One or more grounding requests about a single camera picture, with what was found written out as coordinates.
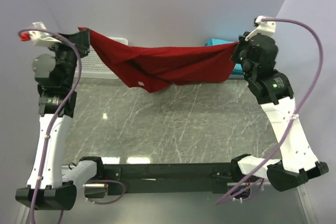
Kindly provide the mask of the red t shirt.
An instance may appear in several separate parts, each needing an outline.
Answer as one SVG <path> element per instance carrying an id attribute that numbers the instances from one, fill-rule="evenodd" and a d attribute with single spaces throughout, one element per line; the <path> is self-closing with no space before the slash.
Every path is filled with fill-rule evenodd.
<path id="1" fill-rule="evenodd" d="M 201 47 L 127 46 L 94 30 L 90 31 L 90 44 L 124 84 L 149 93 L 172 84 L 226 81 L 234 70 L 231 56 L 237 46 L 236 42 Z"/>

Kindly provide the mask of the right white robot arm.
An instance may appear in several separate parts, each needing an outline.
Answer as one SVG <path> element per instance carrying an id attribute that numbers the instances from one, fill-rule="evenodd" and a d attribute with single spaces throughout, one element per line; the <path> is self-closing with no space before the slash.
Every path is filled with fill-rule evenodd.
<path id="1" fill-rule="evenodd" d="M 281 152 L 280 159 L 243 154 L 231 161 L 232 179 L 247 175 L 268 180 L 277 191 L 286 191 L 329 172 L 327 163 L 313 153 L 296 111 L 288 77 L 275 69 L 278 47 L 266 35 L 245 32 L 231 60 L 241 65 L 248 88 L 272 126 Z"/>

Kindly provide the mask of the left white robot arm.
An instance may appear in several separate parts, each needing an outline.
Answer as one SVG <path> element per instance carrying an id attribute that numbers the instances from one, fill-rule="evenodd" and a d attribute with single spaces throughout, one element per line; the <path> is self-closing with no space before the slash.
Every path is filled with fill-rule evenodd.
<path id="1" fill-rule="evenodd" d="M 81 74 L 80 59 L 90 51 L 90 30 L 75 34 L 39 37 L 41 28 L 30 32 L 34 43 L 53 52 L 33 62 L 39 93 L 39 142 L 32 172 L 15 199 L 33 210 L 71 210 L 78 191 L 93 178 L 104 175 L 100 157 L 83 157 L 75 168 L 62 174 L 65 140 L 76 106 L 75 91 Z"/>

